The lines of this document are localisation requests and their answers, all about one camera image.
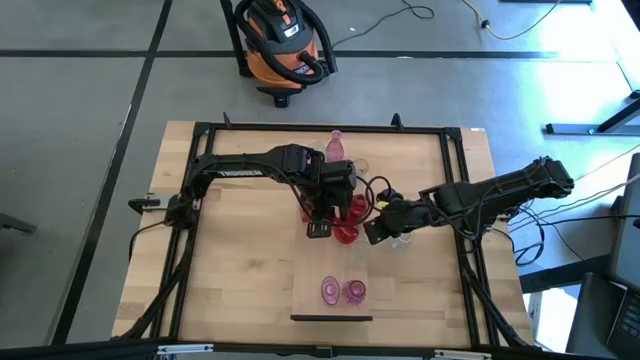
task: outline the wooden tabletop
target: wooden tabletop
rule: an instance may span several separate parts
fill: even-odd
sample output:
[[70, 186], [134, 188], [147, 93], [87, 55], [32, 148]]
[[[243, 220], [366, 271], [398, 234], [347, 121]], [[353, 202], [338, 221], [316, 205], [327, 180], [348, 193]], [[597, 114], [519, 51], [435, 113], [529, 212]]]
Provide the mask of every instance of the wooden tabletop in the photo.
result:
[[[179, 191], [193, 127], [193, 122], [167, 124], [151, 192]], [[462, 134], [471, 181], [494, 176], [484, 131], [462, 129]], [[264, 152], [282, 144], [310, 145], [328, 140], [328, 133], [218, 130], [213, 152]], [[417, 199], [418, 191], [445, 182], [437, 136], [344, 133], [342, 143], [346, 158], [368, 161], [366, 177], [386, 176], [407, 198]], [[452, 157], [457, 168], [455, 156]], [[382, 184], [374, 186], [376, 192], [382, 188]], [[291, 190], [265, 178], [216, 179], [202, 209], [180, 339], [470, 346], [453, 231], [449, 227], [415, 231], [411, 243], [402, 251], [392, 250], [390, 241], [360, 247], [358, 256], [364, 251], [366, 257], [366, 302], [373, 321], [296, 322], [290, 315], [294, 306], [294, 269], [301, 260], [294, 256], [300, 214]], [[163, 211], [145, 213], [140, 226], [163, 218]], [[169, 227], [156, 227], [138, 236], [114, 335], [128, 330], [156, 295], [170, 234]], [[518, 334], [532, 342], [510, 242], [490, 233], [484, 237], [483, 249], [494, 302]], [[168, 331], [173, 300], [167, 304], [161, 334]], [[486, 343], [482, 306], [477, 299], [476, 310], [481, 340]]]

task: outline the black cable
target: black cable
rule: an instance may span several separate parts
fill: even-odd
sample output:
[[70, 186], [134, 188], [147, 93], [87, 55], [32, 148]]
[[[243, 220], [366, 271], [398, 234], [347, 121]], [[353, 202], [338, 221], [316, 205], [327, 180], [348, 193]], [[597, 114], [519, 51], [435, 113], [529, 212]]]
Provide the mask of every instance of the black cable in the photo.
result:
[[515, 225], [515, 224], [517, 224], [517, 223], [510, 224], [509, 222], [511, 222], [513, 219], [515, 219], [518, 215], [522, 214], [522, 210], [531, 210], [531, 207], [533, 206], [533, 203], [534, 203], [535, 200], [536, 199], [533, 198], [533, 199], [531, 199], [531, 201], [528, 204], [523, 204], [523, 205], [518, 206], [518, 208], [513, 213], [513, 215], [511, 215], [511, 218], [509, 220], [507, 220], [507, 225]]
[[542, 224], [543, 226], [544, 226], [544, 225], [551, 225], [551, 226], [553, 226], [553, 228], [554, 228], [554, 229], [556, 230], [556, 232], [558, 233], [558, 236], [560, 236], [560, 240], [562, 240], [562, 242], [563, 242], [563, 243], [564, 243], [564, 245], [567, 247], [567, 249], [569, 249], [569, 251], [571, 251], [571, 252], [573, 253], [573, 255], [577, 256], [577, 257], [578, 257], [578, 259], [580, 259], [580, 260], [584, 261], [584, 259], [582, 258], [582, 256], [580, 256], [580, 255], [579, 255], [575, 250], [573, 250], [573, 249], [571, 248], [571, 246], [569, 246], [569, 243], [567, 243], [567, 240], [565, 240], [565, 239], [564, 239], [564, 237], [563, 237], [563, 236], [562, 236], [562, 234], [560, 233], [560, 230], [558, 229], [558, 227], [557, 227], [557, 226], [555, 226], [554, 224], [551, 224], [551, 223], [549, 223], [549, 222], [547, 222], [547, 221], [545, 221], [545, 220], [542, 220], [542, 221], [544, 221], [544, 222], [545, 222], [545, 224]]
[[515, 252], [516, 252], [516, 243], [515, 243], [515, 241], [513, 241], [513, 238], [511, 237], [511, 235], [507, 234], [505, 231], [502, 231], [502, 230], [496, 229], [496, 228], [491, 228], [491, 231], [495, 231], [498, 234], [502, 234], [502, 236], [504, 236], [507, 239], [509, 239], [509, 241], [511, 241], [511, 251], [515, 254]]
[[136, 243], [136, 237], [138, 237], [138, 235], [140, 235], [141, 232], [143, 232], [145, 230], [149, 230], [149, 229], [151, 229], [153, 227], [156, 227], [158, 225], [162, 225], [164, 223], [165, 223], [165, 221], [162, 220], [162, 221], [159, 221], [157, 223], [153, 223], [151, 225], [147, 225], [145, 227], [142, 227], [142, 228], [138, 229], [136, 232], [133, 233], [133, 235], [131, 236], [131, 240], [129, 241], [129, 262], [131, 262], [131, 257], [133, 256], [133, 248], [134, 248], [135, 243]]
[[376, 205], [375, 204], [375, 192], [373, 191], [373, 188], [371, 187], [371, 184], [373, 184], [373, 182], [376, 181], [376, 180], [383, 180], [387, 184], [387, 195], [390, 195], [391, 191], [393, 190], [393, 188], [391, 187], [391, 182], [389, 182], [389, 179], [387, 179], [386, 177], [380, 176], [380, 175], [374, 176], [369, 180], [369, 182], [366, 182], [366, 181], [364, 181], [364, 179], [360, 178], [360, 181], [364, 182], [365, 186], [368, 186], [369, 189], [371, 190], [371, 193], [374, 194], [373, 203], [370, 203], [369, 206], [371, 206], [375, 211], [381, 212], [382, 209], [378, 209], [375, 206]]
[[558, 220], [558, 221], [554, 221], [554, 222], [547, 222], [546, 224], [542, 224], [542, 226], [553, 226], [553, 225], [563, 224], [563, 223], [572, 222], [572, 221], [600, 220], [600, 219], [628, 219], [628, 218], [639, 219], [640, 215], [589, 216], [589, 217], [583, 217], [583, 218], [573, 218], [573, 219]]
[[[373, 24], [373, 26], [371, 26], [370, 28], [368, 28], [367, 30], [365, 30], [365, 31], [363, 31], [363, 32], [361, 32], [361, 33], [359, 33], [359, 34], [355, 34], [355, 35], [347, 36], [346, 38], [344, 38], [344, 39], [342, 39], [342, 40], [339, 40], [339, 41], [337, 41], [337, 42], [333, 43], [333, 45], [331, 46], [331, 49], [335, 49], [335, 48], [336, 48], [336, 46], [338, 46], [338, 45], [340, 45], [340, 44], [342, 44], [342, 43], [344, 43], [344, 42], [346, 42], [346, 41], [349, 41], [349, 40], [351, 40], [351, 39], [355, 39], [355, 38], [357, 38], [357, 37], [367, 35], [371, 30], [375, 29], [378, 25], [380, 25], [380, 24], [381, 24], [383, 21], [385, 21], [386, 19], [388, 19], [388, 18], [390, 18], [390, 17], [394, 17], [394, 16], [396, 16], [396, 15], [398, 15], [398, 14], [400, 14], [400, 13], [404, 12], [404, 11], [407, 11], [407, 10], [411, 10], [411, 12], [413, 13], [413, 15], [414, 15], [415, 17], [417, 17], [417, 18], [419, 18], [419, 19], [423, 19], [423, 20], [430, 20], [430, 19], [433, 19], [433, 18], [436, 16], [436, 13], [433, 11], [433, 9], [432, 9], [432, 8], [430, 8], [430, 7], [428, 7], [428, 6], [424, 6], [424, 5], [411, 5], [411, 4], [409, 4], [406, 0], [402, 0], [402, 2], [403, 2], [405, 5], [407, 5], [407, 7], [403, 8], [403, 9], [401, 9], [401, 10], [398, 10], [398, 11], [396, 11], [396, 12], [393, 12], [393, 13], [387, 14], [387, 15], [385, 15], [385, 16], [383, 16], [383, 17], [381, 17], [380, 19], [378, 19], [378, 21], [377, 21], [375, 24]], [[423, 9], [423, 10], [427, 10], [428, 12], [430, 12], [430, 13], [431, 13], [431, 15], [428, 15], [428, 16], [420, 15], [420, 14], [416, 13], [415, 9]]]
[[[536, 215], [532, 214], [531, 211], [529, 211], [529, 210], [522, 210], [522, 212], [524, 212], [525, 214], [529, 215], [536, 222], [536, 225], [538, 225], [538, 230], [540, 231], [540, 241], [535, 243], [535, 244], [533, 244], [533, 245], [529, 245], [529, 246], [527, 246], [527, 247], [525, 247], [523, 249], [516, 250], [514, 252], [514, 253], [522, 252], [520, 255], [518, 255], [518, 257], [516, 257], [516, 266], [518, 266], [518, 267], [531, 265], [534, 262], [536, 262], [536, 260], [538, 260], [540, 258], [540, 256], [542, 256], [542, 252], [544, 251], [544, 241], [545, 241], [544, 229], [540, 225], [540, 221], [539, 221], [538, 217]], [[533, 256], [533, 259], [531, 259], [531, 260], [529, 260], [527, 262], [524, 262], [524, 263], [519, 262], [520, 259], [524, 256], [524, 254], [526, 254], [529, 250], [533, 249], [536, 246], [538, 246], [538, 251]]]

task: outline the shop vacuum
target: shop vacuum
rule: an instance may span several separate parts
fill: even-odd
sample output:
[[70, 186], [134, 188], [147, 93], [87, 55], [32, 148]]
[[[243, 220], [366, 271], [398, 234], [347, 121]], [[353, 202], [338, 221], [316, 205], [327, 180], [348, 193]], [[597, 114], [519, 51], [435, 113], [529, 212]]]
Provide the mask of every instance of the shop vacuum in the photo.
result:
[[[338, 71], [324, 25], [301, 0], [220, 0], [240, 75], [254, 76], [273, 96], [276, 107], [289, 106], [289, 97]], [[245, 34], [245, 57], [238, 28]], [[318, 58], [314, 30], [324, 51]]]

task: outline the black metal frame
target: black metal frame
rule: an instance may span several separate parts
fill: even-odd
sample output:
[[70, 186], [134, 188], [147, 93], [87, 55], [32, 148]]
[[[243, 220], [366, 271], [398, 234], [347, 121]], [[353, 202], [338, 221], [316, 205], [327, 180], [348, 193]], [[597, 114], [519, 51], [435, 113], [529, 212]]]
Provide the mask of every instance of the black metal frame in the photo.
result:
[[602, 124], [547, 124], [549, 135], [640, 136], [640, 125], [625, 125], [640, 115], [640, 90], [629, 95], [629, 105]]
[[[332, 130], [340, 130], [343, 132], [353, 132], [353, 133], [398, 133], [398, 134], [424, 134], [424, 135], [436, 135], [440, 141], [440, 148], [442, 151], [442, 159], [443, 159], [443, 168], [445, 172], [445, 178], [447, 182], [453, 182], [453, 166], [451, 163], [451, 157], [449, 154], [449, 142], [452, 141], [455, 150], [456, 157], [459, 167], [459, 172], [461, 175], [461, 180], [468, 181], [468, 169], [466, 164], [466, 159], [464, 155], [464, 148], [462, 144], [462, 135], [459, 128], [434, 128], [434, 127], [405, 127], [400, 120], [400, 116], [395, 114], [393, 120], [391, 122], [391, 126], [351, 126], [351, 125], [306, 125], [306, 124], [247, 124], [247, 123], [239, 123], [239, 124], [231, 124], [231, 121], [227, 117], [226, 114], [224, 116], [223, 123], [196, 123], [193, 135], [191, 139], [191, 145], [189, 149], [189, 155], [187, 157], [186, 168], [185, 168], [185, 176], [187, 174], [188, 166], [191, 164], [192, 160], [195, 159], [196, 156], [201, 155], [198, 154], [198, 147], [200, 145], [200, 141], [203, 136], [206, 136], [206, 144], [205, 144], [205, 154], [211, 154], [213, 152], [213, 144], [215, 140], [215, 134], [217, 130], [253, 130], [253, 131], [292, 131], [292, 132], [330, 132]], [[181, 236], [182, 230], [173, 229], [171, 232], [171, 237], [167, 249], [167, 256], [165, 258], [165, 264], [163, 268], [162, 278], [160, 282], [160, 287], [163, 287], [169, 276], [171, 275], [175, 262], [176, 262], [176, 253], [178, 249], [178, 243]], [[197, 224], [195, 228], [187, 230], [187, 243], [186, 246], [190, 246], [191, 250], [195, 247], [195, 238], [197, 233]], [[466, 258], [467, 253], [464, 247], [464, 239], [456, 234], [456, 248], [459, 259], [462, 257]], [[486, 266], [484, 262], [484, 257], [482, 256], [482, 246], [478, 245], [478, 251], [475, 253], [474, 260], [476, 263], [476, 268], [478, 269], [478, 279], [482, 286], [482, 289], [490, 294], [489, 291], [489, 280], [486, 273]], [[178, 289], [176, 293], [176, 300], [174, 303], [173, 313], [171, 317], [171, 323], [169, 328], [168, 336], [171, 338], [177, 338], [180, 326], [180, 320], [182, 315], [182, 308], [184, 306], [185, 296], [186, 296], [186, 288], [188, 281], [188, 273], [189, 267], [191, 264], [191, 260], [187, 261], [187, 270], [185, 272], [184, 277], [180, 280], [178, 284]], [[469, 285], [469, 283], [465, 280], [465, 277], [462, 275], [462, 265], [463, 262], [460, 261], [459, 265], [461, 267], [460, 271], [460, 279], [463, 288], [463, 298], [465, 304], [465, 312], [467, 316], [467, 325], [469, 331], [469, 337], [471, 341], [472, 347], [476, 347], [480, 345], [480, 336], [478, 332], [478, 323], [476, 319], [475, 306], [473, 301], [473, 292]], [[155, 318], [151, 325], [151, 337], [157, 337], [160, 335], [160, 324], [162, 323], [162, 318], [164, 316], [164, 305], [162, 308], [156, 313]], [[485, 310], [485, 319], [487, 320], [487, 331], [489, 334], [489, 343], [490, 345], [499, 345], [498, 332], [495, 324], [491, 320], [488, 312]], [[274, 345], [278, 347], [278, 353], [280, 354], [299, 354], [296, 349], [300, 348], [295, 345]], [[424, 349], [420, 352], [402, 352], [405, 356], [423, 356]]]

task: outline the gray floor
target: gray floor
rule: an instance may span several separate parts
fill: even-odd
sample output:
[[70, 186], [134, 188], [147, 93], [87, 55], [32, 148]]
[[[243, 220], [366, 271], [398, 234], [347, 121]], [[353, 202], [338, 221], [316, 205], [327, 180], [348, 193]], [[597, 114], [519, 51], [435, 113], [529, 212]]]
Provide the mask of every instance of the gray floor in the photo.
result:
[[[399, 0], [308, 3], [334, 40], [402, 6]], [[226, 111], [237, 122], [387, 124], [399, 112], [407, 125], [485, 128], [498, 173], [551, 155], [563, 160], [575, 177], [639, 143], [637, 138], [550, 137], [541, 132], [548, 122], [601, 121], [622, 105], [630, 92], [627, 81], [640, 81], [630, 79], [628, 72], [625, 79], [613, 41], [598, 31], [599, 17], [588, 6], [561, 5], [531, 34], [499, 42], [475, 30], [473, 15], [461, 2], [422, 3], [433, 7], [436, 19], [422, 21], [406, 13], [341, 48], [549, 51], [562, 53], [562, 58], [343, 58], [338, 59], [338, 74], [293, 98], [287, 110], [273, 108], [270, 98], [255, 91], [254, 80], [238, 77], [233, 59], [157, 59], [70, 341], [110, 335], [126, 276], [129, 237], [139, 222], [126, 202], [146, 192], [168, 120], [220, 121]], [[549, 8], [494, 0], [476, 3], [496, 31], [505, 34]], [[146, 49], [161, 6], [160, 0], [112, 1], [108, 7], [99, 1], [5, 0], [0, 2], [0, 49]], [[218, 3], [174, 1], [160, 48], [230, 49]], [[47, 341], [141, 63], [0, 59], [0, 83], [8, 84], [0, 87], [0, 212], [39, 225], [31, 237], [0, 231], [0, 323], [5, 325], [0, 347]], [[628, 164], [622, 159], [604, 171], [614, 178], [594, 175], [581, 180], [576, 198], [622, 181], [625, 161]], [[611, 198], [603, 199], [570, 216], [603, 211], [610, 202]], [[534, 208], [549, 206], [540, 201]], [[608, 223], [571, 224], [561, 231], [585, 258], [606, 253], [611, 244]], [[518, 247], [536, 241], [536, 236], [535, 228], [514, 233]], [[572, 261], [574, 255], [550, 231], [543, 256], [521, 270]]]

